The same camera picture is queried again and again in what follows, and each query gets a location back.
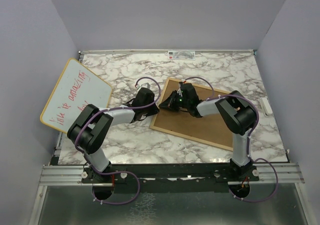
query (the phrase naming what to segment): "brown board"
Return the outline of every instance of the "brown board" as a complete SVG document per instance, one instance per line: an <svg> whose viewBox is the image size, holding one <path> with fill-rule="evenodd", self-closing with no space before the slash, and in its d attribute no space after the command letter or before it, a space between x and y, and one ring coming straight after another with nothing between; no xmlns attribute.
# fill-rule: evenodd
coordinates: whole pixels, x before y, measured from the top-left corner
<svg viewBox="0 0 320 225"><path fill-rule="evenodd" d="M181 80L169 77L164 85L160 103L166 100L173 90L179 89ZM212 95L208 86L192 83L201 100ZM214 96L229 94L228 91L214 89ZM201 118L191 116L188 112L173 112L160 109L152 119L151 129L167 134L207 144L221 149L233 151L233 138L220 114L212 114Z"/></svg>

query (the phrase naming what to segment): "marble surface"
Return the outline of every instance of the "marble surface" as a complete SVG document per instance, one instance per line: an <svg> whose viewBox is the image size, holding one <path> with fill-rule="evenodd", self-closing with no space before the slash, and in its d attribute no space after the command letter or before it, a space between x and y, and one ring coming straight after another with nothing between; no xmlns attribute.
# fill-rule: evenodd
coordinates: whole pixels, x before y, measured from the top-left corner
<svg viewBox="0 0 320 225"><path fill-rule="evenodd" d="M113 86L109 107L133 98L137 92L134 84L143 76L154 78L161 88L168 77L185 79L199 76L207 79L214 88L238 90L259 110L259 125L251 139L252 158L287 161L276 121L272 116L264 116L258 103L259 98L267 95L251 52L199 53L196 60L189 61L169 60L164 53L86 54L82 63ZM192 82L205 85L201 80ZM156 91L156 85L150 83L151 89ZM102 147L112 163L227 162L232 156L231 151L152 130L149 128L151 120L148 117L144 121L120 124L109 129ZM59 165L85 163L65 134L61 145Z"/></svg>

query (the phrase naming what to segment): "whiteboard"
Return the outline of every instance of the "whiteboard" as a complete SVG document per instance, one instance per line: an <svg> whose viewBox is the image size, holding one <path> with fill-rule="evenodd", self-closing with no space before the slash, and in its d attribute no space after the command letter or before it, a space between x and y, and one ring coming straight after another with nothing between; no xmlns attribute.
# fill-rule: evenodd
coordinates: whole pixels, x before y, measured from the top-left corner
<svg viewBox="0 0 320 225"><path fill-rule="evenodd" d="M112 87L74 58L66 63L40 120L45 125L67 133L88 104L106 108Z"/></svg>

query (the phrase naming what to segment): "gray wall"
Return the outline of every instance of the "gray wall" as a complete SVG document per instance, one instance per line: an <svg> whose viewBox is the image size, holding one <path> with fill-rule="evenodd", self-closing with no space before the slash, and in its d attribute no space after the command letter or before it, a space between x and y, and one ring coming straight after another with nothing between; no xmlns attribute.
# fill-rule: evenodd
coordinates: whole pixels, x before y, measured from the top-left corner
<svg viewBox="0 0 320 225"><path fill-rule="evenodd" d="M52 0L80 50L257 49L285 0Z"/></svg>
<svg viewBox="0 0 320 225"><path fill-rule="evenodd" d="M0 218L27 224L58 133L40 114L77 55L51 0L0 0Z"/></svg>
<svg viewBox="0 0 320 225"><path fill-rule="evenodd" d="M286 0L257 51L281 137L320 222L320 0Z"/></svg>

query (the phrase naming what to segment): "gray floor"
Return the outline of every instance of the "gray floor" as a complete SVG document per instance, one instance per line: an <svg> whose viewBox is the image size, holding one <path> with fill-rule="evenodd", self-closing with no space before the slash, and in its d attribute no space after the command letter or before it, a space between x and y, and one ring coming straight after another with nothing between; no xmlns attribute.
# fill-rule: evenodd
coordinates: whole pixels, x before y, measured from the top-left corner
<svg viewBox="0 0 320 225"><path fill-rule="evenodd" d="M248 198L270 194L274 185L252 186ZM124 201L130 194L110 199ZM93 202L91 187L48 187L41 225L306 225L294 184L281 184L262 203L235 200L229 193L142 193L122 206Z"/></svg>

